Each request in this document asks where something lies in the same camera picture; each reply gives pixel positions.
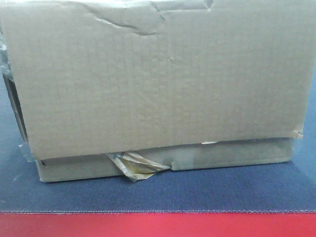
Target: blue carpet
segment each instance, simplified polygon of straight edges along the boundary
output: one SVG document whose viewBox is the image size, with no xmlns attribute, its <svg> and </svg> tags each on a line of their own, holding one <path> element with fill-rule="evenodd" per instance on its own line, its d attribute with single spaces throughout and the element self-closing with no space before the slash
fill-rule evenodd
<svg viewBox="0 0 316 237">
<path fill-rule="evenodd" d="M 292 162 L 41 183 L 0 78 L 0 212 L 315 212 L 316 79 Z"/>
</svg>

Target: crumpled tape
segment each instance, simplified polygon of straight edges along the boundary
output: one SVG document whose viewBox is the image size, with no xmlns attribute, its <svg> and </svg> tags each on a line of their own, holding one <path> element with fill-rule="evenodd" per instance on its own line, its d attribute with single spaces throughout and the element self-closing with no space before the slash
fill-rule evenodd
<svg viewBox="0 0 316 237">
<path fill-rule="evenodd" d="M 111 153 L 107 156 L 133 182 L 148 179 L 159 171 L 171 168 L 148 160 L 136 152 Z"/>
<path fill-rule="evenodd" d="M 0 72 L 13 81 L 11 67 L 8 61 L 8 54 L 6 51 L 6 45 L 0 28 Z"/>
</svg>

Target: clear tape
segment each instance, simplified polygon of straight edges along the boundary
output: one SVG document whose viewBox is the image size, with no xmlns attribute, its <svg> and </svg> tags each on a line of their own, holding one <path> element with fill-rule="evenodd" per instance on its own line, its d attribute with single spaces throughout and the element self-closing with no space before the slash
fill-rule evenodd
<svg viewBox="0 0 316 237">
<path fill-rule="evenodd" d="M 34 162 L 35 159 L 31 153 L 31 148 L 28 142 L 24 142 L 19 145 L 20 152 L 27 162 Z"/>
<path fill-rule="evenodd" d="M 0 69 L 4 75 L 6 75 L 11 81 L 13 81 L 11 66 L 9 64 L 8 54 L 6 51 L 6 45 L 4 42 L 1 28 L 0 28 Z"/>
</svg>

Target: box side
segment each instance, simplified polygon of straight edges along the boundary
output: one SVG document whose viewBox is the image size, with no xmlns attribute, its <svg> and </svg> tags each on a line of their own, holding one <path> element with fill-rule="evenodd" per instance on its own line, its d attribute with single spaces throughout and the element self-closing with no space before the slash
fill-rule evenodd
<svg viewBox="0 0 316 237">
<path fill-rule="evenodd" d="M 19 101 L 18 93 L 16 91 L 15 84 L 6 75 L 3 75 L 3 79 L 4 79 L 6 90 L 8 92 L 8 97 L 11 103 L 11 107 L 14 112 L 14 116 L 18 124 L 21 137 L 23 141 L 27 142 L 28 136 L 27 136 L 27 132 L 26 132 L 26 128 L 25 128 L 25 124 L 23 120 L 22 109 L 21 109 L 21 105 L 20 105 L 20 101 Z"/>
<path fill-rule="evenodd" d="M 36 158 L 301 136 L 315 1 L 171 2 L 1 5 Z"/>
<path fill-rule="evenodd" d="M 216 168 L 289 161 L 290 138 L 219 142 L 137 151 L 172 170 Z M 106 155 L 37 160 L 40 180 L 56 182 L 123 175 Z"/>
</svg>

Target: red edge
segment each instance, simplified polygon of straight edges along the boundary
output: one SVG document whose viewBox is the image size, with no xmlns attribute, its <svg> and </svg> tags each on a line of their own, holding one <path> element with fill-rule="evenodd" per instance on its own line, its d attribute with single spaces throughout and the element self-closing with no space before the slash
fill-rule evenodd
<svg viewBox="0 0 316 237">
<path fill-rule="evenodd" d="M 0 214 L 2 237 L 316 236 L 316 213 Z"/>
</svg>

